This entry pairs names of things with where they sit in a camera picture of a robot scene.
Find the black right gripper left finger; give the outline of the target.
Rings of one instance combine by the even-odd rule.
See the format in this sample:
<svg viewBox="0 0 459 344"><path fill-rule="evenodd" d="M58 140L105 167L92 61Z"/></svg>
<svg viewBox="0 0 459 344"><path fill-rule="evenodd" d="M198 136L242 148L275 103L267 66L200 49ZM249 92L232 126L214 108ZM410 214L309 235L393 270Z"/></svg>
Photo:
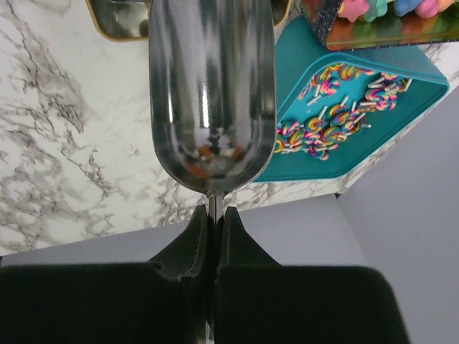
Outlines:
<svg viewBox="0 0 459 344"><path fill-rule="evenodd" d="M3 343L187 343L202 327L207 212L139 263L1 269Z"/></svg>

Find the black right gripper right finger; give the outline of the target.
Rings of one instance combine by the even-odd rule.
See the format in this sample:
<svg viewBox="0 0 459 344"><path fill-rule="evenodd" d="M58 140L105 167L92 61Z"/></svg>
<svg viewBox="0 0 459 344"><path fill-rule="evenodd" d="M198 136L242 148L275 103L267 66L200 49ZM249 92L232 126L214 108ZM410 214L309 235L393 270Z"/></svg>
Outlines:
<svg viewBox="0 0 459 344"><path fill-rule="evenodd" d="M217 343L408 343L392 288L362 266L283 266L245 230L222 225L214 282Z"/></svg>

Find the silver metal scoop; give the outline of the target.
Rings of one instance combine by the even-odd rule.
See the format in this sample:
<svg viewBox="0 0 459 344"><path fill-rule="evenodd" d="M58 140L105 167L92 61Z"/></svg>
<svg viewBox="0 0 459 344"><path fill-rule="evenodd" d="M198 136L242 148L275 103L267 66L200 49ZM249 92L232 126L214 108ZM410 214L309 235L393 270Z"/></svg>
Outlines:
<svg viewBox="0 0 459 344"><path fill-rule="evenodd" d="M275 35L268 1L155 1L148 31L156 156L204 194L214 222L224 197L255 180L276 139Z"/></svg>

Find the gold tin of lollipops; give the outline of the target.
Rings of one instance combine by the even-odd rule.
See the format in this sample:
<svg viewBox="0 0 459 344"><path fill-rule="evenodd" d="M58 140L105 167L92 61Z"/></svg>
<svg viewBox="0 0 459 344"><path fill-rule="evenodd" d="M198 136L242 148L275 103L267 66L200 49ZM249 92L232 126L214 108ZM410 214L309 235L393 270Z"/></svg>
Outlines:
<svg viewBox="0 0 459 344"><path fill-rule="evenodd" d="M274 37L291 1L87 1L96 29L116 42L176 34L197 42Z"/></svg>

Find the dark tin of star candies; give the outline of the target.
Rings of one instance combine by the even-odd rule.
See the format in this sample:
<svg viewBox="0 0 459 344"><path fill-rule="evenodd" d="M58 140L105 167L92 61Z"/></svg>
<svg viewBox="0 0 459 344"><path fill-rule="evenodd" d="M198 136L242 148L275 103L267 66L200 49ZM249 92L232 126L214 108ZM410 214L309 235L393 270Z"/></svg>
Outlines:
<svg viewBox="0 0 459 344"><path fill-rule="evenodd" d="M300 1L330 51L458 41L457 1Z"/></svg>

